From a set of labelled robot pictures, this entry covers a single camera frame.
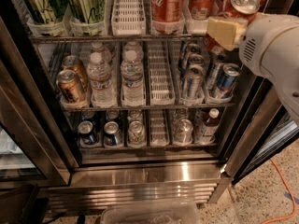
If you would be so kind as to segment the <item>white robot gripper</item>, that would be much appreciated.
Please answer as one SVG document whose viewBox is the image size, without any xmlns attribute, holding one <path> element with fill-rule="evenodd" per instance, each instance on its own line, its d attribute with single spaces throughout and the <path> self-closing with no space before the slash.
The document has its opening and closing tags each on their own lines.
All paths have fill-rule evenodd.
<svg viewBox="0 0 299 224">
<path fill-rule="evenodd" d="M 245 19 L 210 17 L 207 34 L 229 51 L 239 46 L 241 62 L 254 75 L 277 88 L 299 87 L 298 17 L 263 14 L 249 26 Z"/>
</svg>

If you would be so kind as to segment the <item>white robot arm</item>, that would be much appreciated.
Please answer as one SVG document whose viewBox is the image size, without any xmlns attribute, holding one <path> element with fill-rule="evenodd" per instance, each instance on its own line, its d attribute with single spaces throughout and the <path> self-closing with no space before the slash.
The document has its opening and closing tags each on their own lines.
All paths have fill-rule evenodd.
<svg viewBox="0 0 299 224">
<path fill-rule="evenodd" d="M 253 21 L 211 17 L 207 33 L 240 61 L 271 81 L 289 115 L 299 124 L 299 18 L 259 13 Z"/>
</svg>

